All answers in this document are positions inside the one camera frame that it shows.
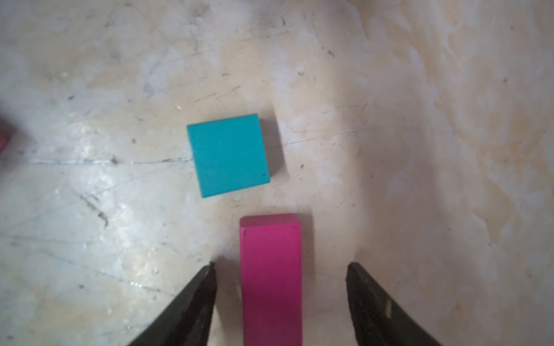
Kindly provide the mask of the magenta long block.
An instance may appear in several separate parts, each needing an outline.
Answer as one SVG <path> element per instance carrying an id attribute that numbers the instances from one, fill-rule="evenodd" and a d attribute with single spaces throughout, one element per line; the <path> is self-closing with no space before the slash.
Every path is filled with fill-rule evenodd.
<path id="1" fill-rule="evenodd" d="M 294 214 L 239 222 L 243 342 L 302 344 L 302 225 Z"/>

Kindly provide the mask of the teal cube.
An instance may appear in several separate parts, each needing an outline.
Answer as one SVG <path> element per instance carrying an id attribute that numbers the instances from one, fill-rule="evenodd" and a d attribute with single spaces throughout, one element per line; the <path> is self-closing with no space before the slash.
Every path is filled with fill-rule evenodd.
<path id="1" fill-rule="evenodd" d="M 188 125 L 187 132 L 203 198 L 270 183 L 257 114 Z"/>

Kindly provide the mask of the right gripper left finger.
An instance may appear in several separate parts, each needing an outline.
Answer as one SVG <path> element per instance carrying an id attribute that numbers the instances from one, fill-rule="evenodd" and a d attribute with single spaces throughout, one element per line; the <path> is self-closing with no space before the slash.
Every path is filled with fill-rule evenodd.
<path id="1" fill-rule="evenodd" d="M 130 346 L 206 346 L 214 306 L 217 280 L 213 262 L 202 267 L 167 308 Z"/>

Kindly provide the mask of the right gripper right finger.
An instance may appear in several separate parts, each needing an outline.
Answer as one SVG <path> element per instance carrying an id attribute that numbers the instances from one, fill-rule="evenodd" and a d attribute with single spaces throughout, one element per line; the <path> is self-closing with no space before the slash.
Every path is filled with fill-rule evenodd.
<path id="1" fill-rule="evenodd" d="M 359 345 L 438 345 L 358 262 L 346 275 L 349 311 Z"/>

